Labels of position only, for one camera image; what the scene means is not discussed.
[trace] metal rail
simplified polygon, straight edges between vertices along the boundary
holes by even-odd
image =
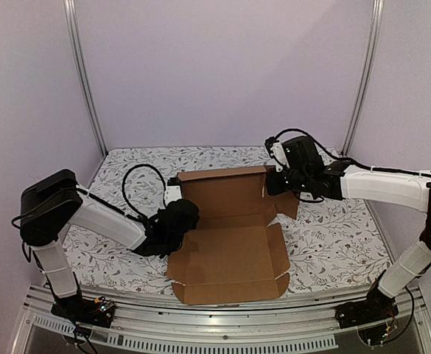
[[[346,137],[341,148],[341,155],[347,156],[354,141],[357,125],[360,121],[362,107],[364,106],[365,94],[368,90],[369,80],[371,78],[374,57],[376,55],[377,41],[379,40],[380,24],[382,21],[382,12],[384,10],[384,0],[374,0],[371,28],[369,30],[368,48],[365,55],[364,67],[362,68],[362,76],[360,87],[357,92],[354,102],[353,113],[349,122]]]
[[[102,157],[106,157],[108,149],[105,144],[104,135],[100,127],[99,118],[97,117],[96,106],[92,97],[91,87],[89,85],[88,73],[85,68],[83,48],[81,46],[80,34],[77,26],[76,9],[74,0],[64,0],[66,22],[68,23],[69,39],[73,50],[74,63],[76,64],[77,76],[80,79],[81,90],[88,112],[89,122],[91,123],[92,133],[96,140],[97,147]]]
[[[237,305],[187,306],[171,296],[125,294],[83,286],[90,299],[106,295],[116,301],[117,309],[110,329],[90,327],[96,344],[133,350],[139,353],[313,353],[338,348],[335,335],[341,330],[334,319],[334,307],[362,299],[367,286],[296,294],[273,301]],[[428,322],[426,308],[418,288],[413,288],[416,318]],[[410,315],[410,297],[396,298],[400,315]],[[42,327],[64,336],[72,336],[71,322],[50,314],[53,297],[40,286],[31,286],[24,303],[24,321],[15,339],[20,353],[30,333],[29,326]],[[431,331],[420,332],[424,347],[431,348]]]

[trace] enclosure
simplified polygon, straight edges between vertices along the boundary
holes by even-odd
[[[25,188],[67,168],[130,212],[132,164],[164,178],[267,164],[264,141],[285,128],[367,165],[431,170],[431,1],[0,1],[0,353],[75,351],[9,224]],[[151,173],[129,188],[145,212],[162,206]],[[368,353],[334,305],[363,298],[425,217],[301,202],[297,220],[279,216],[286,294],[236,307],[179,303],[167,258],[75,226],[62,237],[85,295],[118,303],[112,328],[94,328],[100,353]],[[411,290],[412,324],[380,353],[431,353],[431,269]],[[406,292],[397,303],[403,327]]]

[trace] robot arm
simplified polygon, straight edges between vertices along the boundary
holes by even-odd
[[[431,171],[365,169],[350,158],[338,158],[325,166],[315,143],[308,134],[283,143],[277,137],[266,141],[267,151],[276,161],[276,169],[267,176],[268,194],[290,191],[295,195],[310,192],[314,199],[362,198],[427,213],[419,239],[377,278],[367,299],[338,306],[336,318],[344,328],[386,319],[389,313],[396,315],[395,296],[431,266]]]
[[[198,208],[181,198],[169,184],[166,209],[151,218],[134,218],[90,194],[76,182],[72,171],[62,170],[27,188],[21,196],[20,230],[47,277],[55,298],[52,312],[72,321],[108,327],[110,303],[83,299],[80,286],[58,240],[66,225],[76,225],[114,240],[141,256],[170,254],[181,247],[183,236],[197,225]]]

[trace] floral tablecloth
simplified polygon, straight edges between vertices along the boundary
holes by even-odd
[[[165,178],[182,170],[205,170],[271,163],[263,147],[159,147],[115,149],[91,185],[92,193],[131,213],[120,192],[125,172],[137,163],[157,167]],[[162,207],[156,174],[137,169],[127,181],[130,200],[145,214]],[[297,220],[278,215],[290,259],[286,292],[322,291],[370,283],[390,259],[362,200],[301,203]],[[167,257],[140,257],[118,243],[72,226],[64,248],[78,280],[118,291],[172,294]]]

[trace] brown cardboard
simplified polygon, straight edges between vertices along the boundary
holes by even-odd
[[[264,166],[179,173],[183,197],[200,210],[197,229],[171,254],[167,276],[188,305],[280,297],[290,267],[277,212],[295,218],[298,201],[264,188]]]

